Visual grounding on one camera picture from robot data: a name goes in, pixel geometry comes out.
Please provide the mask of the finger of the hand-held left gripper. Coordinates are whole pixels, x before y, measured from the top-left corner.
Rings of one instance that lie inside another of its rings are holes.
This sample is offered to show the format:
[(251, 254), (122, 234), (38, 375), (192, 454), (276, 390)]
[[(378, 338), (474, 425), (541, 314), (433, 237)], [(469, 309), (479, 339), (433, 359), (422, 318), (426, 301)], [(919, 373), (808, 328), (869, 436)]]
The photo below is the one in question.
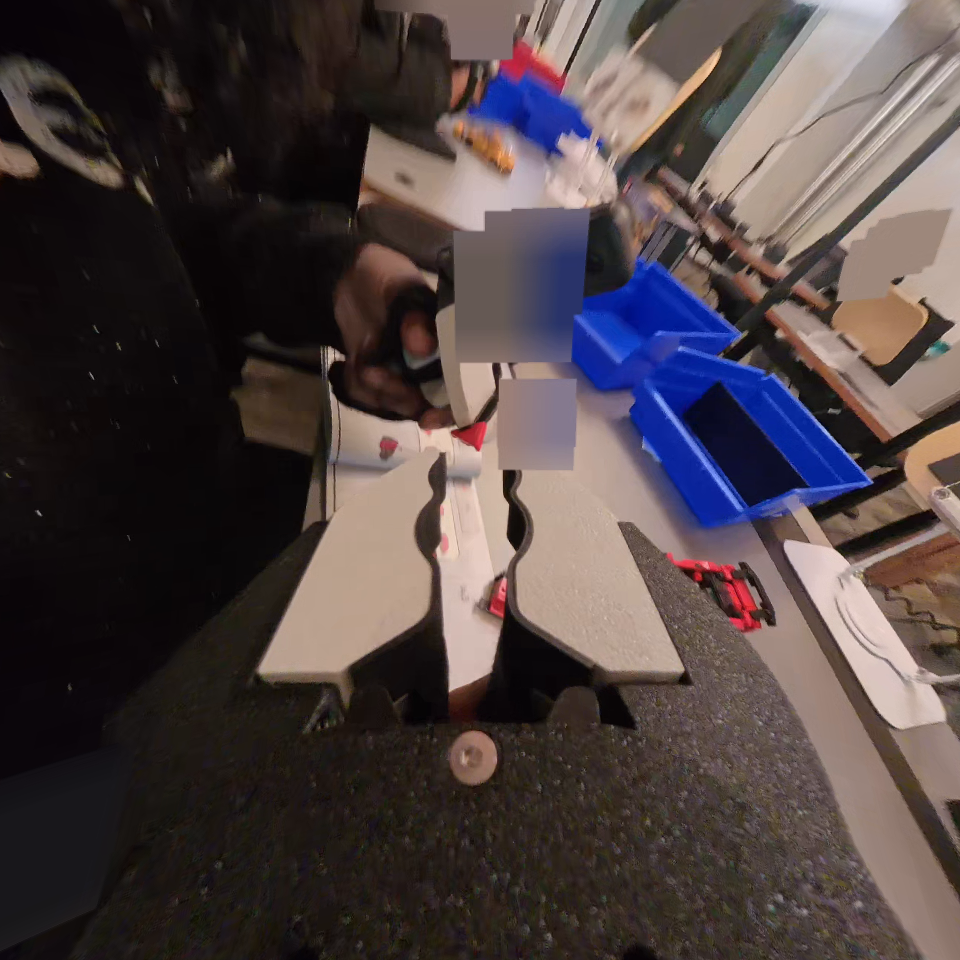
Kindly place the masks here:
[(461, 360), (456, 346), (454, 303), (439, 308), (436, 327), (441, 378), (453, 426), (468, 429), (486, 423), (498, 406), (498, 364)]

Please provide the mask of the tan wooden chair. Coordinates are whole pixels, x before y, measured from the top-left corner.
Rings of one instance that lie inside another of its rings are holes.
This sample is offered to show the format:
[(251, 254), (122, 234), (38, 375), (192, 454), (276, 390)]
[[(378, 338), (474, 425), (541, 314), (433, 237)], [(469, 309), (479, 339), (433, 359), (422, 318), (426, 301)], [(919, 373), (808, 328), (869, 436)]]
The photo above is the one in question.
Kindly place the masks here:
[(840, 302), (829, 326), (885, 384), (894, 386), (946, 341), (955, 324), (924, 299), (892, 284), (883, 297)]

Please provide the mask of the person's left forearm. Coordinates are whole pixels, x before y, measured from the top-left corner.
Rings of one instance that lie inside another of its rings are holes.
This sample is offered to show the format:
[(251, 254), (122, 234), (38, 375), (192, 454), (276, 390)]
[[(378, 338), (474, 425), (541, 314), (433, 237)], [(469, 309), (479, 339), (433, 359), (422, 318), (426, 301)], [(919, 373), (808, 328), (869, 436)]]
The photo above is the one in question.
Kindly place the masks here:
[(232, 211), (220, 249), (219, 303), (241, 338), (342, 349), (336, 294), (362, 249), (353, 211), (333, 203), (248, 204)]

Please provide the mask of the yellow brick-built toy car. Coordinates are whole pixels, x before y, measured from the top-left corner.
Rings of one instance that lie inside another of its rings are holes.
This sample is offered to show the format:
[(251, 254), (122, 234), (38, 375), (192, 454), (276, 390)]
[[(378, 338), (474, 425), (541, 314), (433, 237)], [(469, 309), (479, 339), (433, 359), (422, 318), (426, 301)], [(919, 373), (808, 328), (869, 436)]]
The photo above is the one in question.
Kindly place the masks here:
[(458, 119), (453, 122), (451, 133), (458, 143), (499, 175), (506, 177), (514, 172), (516, 161), (512, 147), (499, 132)]

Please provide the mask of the white instruction booklet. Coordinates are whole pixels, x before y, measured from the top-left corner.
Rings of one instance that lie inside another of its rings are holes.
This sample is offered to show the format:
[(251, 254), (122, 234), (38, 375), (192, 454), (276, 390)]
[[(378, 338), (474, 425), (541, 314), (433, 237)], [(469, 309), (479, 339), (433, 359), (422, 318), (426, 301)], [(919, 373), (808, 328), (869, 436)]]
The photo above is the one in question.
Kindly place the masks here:
[(341, 506), (428, 449), (446, 458), (446, 494), (440, 506), (443, 629), (451, 691), (485, 680), (492, 672), (500, 619), (488, 612), (497, 577), (484, 527), (477, 479), (484, 439), (465, 440), (450, 428), (423, 429), (345, 406), (323, 385), (318, 444), (303, 527), (327, 521)]

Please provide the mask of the wooden background desk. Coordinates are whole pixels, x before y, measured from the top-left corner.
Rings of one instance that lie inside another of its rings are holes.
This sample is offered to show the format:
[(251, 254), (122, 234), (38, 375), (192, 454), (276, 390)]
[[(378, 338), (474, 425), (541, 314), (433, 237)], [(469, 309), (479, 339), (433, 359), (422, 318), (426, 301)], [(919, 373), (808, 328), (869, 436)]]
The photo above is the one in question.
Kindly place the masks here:
[[(710, 239), (719, 241), (730, 249), (730, 257), (742, 262), (738, 271), (726, 267), (729, 280), (739, 294), (750, 304), (758, 304), (773, 282), (786, 275), (781, 265), (769, 263), (752, 245), (729, 229), (707, 205), (694, 199), (691, 185), (673, 171), (660, 168), (655, 172), (655, 182), (662, 187)], [(851, 410), (879, 442), (887, 442), (918, 426), (922, 419), (901, 402), (874, 369), (863, 361), (857, 352), (845, 342), (835, 342), (834, 357), (840, 367), (832, 365), (832, 355), (825, 353), (827, 342), (812, 342), (816, 335), (832, 335), (812, 311), (825, 308), (827, 299), (809, 284), (798, 282), (793, 294), (802, 305), (788, 297), (774, 304), (759, 323), (756, 330), (745, 332), (727, 353), (738, 362), (753, 359), (753, 355), (773, 344), (775, 350), (788, 353), (809, 369), (833, 390), (847, 409)]]

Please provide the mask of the red brick-built toy car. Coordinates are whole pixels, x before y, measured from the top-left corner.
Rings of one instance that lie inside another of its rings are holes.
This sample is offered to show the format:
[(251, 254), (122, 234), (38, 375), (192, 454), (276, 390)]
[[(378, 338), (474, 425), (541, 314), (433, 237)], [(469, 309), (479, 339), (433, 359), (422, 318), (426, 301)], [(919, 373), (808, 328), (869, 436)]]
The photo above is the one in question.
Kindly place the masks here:
[(676, 558), (671, 553), (666, 558), (712, 600), (736, 630), (749, 634), (777, 625), (774, 605), (748, 563)]

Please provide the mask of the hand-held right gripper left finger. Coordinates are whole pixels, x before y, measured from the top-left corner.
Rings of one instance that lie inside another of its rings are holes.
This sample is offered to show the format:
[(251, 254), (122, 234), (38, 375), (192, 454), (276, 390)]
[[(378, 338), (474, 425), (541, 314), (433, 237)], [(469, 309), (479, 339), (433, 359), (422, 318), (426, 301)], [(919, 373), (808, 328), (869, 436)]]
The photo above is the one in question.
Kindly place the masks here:
[(273, 685), (329, 685), (348, 706), (367, 687), (447, 707), (438, 450), (381, 473), (336, 510), (256, 667)]

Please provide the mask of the person's left hand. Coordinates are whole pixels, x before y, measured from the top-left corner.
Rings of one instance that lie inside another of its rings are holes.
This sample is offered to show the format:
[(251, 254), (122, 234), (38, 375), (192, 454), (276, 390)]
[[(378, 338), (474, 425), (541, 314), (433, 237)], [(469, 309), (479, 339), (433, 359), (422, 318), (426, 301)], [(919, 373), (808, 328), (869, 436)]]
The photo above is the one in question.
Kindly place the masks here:
[(453, 424), (448, 407), (428, 403), (421, 388), (404, 380), (396, 361), (377, 362), (391, 307), (399, 295), (426, 287), (425, 273), (386, 246), (369, 244), (338, 282), (334, 316), (343, 356), (338, 397), (345, 405), (380, 419), (416, 422), (424, 430)]

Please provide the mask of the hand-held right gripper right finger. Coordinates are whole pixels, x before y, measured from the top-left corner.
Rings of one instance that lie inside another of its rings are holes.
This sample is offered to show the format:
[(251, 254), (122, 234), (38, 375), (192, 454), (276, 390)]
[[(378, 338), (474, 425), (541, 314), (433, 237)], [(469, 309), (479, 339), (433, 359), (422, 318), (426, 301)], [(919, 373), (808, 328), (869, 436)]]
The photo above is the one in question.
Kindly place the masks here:
[(606, 503), (567, 471), (502, 478), (517, 625), (603, 685), (677, 685), (681, 656)]

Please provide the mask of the white round base plate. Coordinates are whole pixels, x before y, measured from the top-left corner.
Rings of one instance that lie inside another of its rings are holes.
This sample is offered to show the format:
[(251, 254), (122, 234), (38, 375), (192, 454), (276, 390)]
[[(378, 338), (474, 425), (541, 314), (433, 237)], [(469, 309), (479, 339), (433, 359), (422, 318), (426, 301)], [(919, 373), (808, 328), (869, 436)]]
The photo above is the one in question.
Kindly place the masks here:
[(783, 552), (876, 713), (898, 731), (946, 724), (937, 688), (957, 686), (958, 675), (918, 665), (859, 572), (833, 548), (790, 539)]

